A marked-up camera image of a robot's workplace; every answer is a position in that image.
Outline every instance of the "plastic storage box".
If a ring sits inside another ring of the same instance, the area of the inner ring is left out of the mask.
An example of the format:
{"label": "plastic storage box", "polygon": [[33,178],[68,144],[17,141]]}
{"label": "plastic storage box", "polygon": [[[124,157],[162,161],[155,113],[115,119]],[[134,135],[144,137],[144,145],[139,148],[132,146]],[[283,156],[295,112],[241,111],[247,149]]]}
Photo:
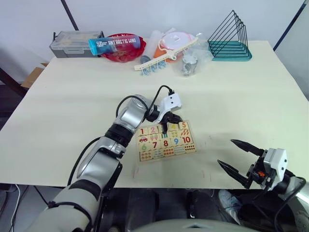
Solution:
{"label": "plastic storage box", "polygon": [[61,31],[49,47],[57,58],[97,57],[92,55],[88,40],[101,37],[102,31]]}

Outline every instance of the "black metal rack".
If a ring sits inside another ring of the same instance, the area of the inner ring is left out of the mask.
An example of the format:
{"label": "black metal rack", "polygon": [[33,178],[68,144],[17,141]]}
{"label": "black metal rack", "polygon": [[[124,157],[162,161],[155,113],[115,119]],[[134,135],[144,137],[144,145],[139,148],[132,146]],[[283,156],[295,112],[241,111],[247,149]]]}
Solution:
{"label": "black metal rack", "polygon": [[248,61],[252,54],[248,48],[246,26],[234,10],[223,20],[207,40],[212,60]]}

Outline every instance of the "red bowl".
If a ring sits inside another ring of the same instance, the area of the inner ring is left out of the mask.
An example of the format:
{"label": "red bowl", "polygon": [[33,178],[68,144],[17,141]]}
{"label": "red bowl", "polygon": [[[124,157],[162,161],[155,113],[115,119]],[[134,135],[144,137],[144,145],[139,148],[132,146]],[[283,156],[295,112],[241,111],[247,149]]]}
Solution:
{"label": "red bowl", "polygon": [[[108,37],[126,36],[126,35],[134,35],[134,34],[121,33],[121,34],[110,35]],[[140,48],[138,49],[134,49],[131,51],[113,52],[113,53],[103,54],[102,56],[112,61],[115,61],[115,62],[125,63],[128,61],[132,61],[135,58],[139,57],[141,54],[143,54],[145,50],[146,42],[143,40],[142,37],[139,36],[139,38],[140,38]]]}

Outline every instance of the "white wall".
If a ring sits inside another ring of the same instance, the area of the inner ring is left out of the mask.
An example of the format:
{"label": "white wall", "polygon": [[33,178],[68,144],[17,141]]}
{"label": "white wall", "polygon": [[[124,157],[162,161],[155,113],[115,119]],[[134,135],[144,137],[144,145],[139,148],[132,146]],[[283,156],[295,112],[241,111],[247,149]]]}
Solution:
{"label": "white wall", "polygon": [[[247,26],[249,40],[278,41],[303,0],[67,0],[80,30],[106,36],[175,27],[209,37],[234,9]],[[24,80],[40,62],[49,61],[53,31],[73,30],[60,0],[10,0],[0,7],[0,67]]]}
{"label": "white wall", "polygon": [[283,39],[276,54],[309,100],[309,5]]}
{"label": "white wall", "polygon": [[1,1],[0,29],[0,67],[18,82],[54,56],[54,31],[74,30],[59,0]]}

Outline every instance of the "white table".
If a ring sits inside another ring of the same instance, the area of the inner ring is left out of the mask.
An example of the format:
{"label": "white table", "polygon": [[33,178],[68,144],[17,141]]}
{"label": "white table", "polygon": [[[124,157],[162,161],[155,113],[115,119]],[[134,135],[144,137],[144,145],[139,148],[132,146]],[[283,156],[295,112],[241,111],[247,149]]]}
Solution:
{"label": "white table", "polygon": [[119,101],[136,93],[152,99],[162,84],[179,93],[177,113],[190,121],[198,152],[137,166],[133,137],[116,187],[242,189],[217,159],[245,175],[257,156],[230,139],[285,148],[288,169],[309,179],[308,101],[268,42],[249,48],[251,61],[211,62],[188,78],[173,65],[140,76],[133,71],[138,60],[52,59],[0,131],[0,183],[66,186],[81,150],[104,135]]}

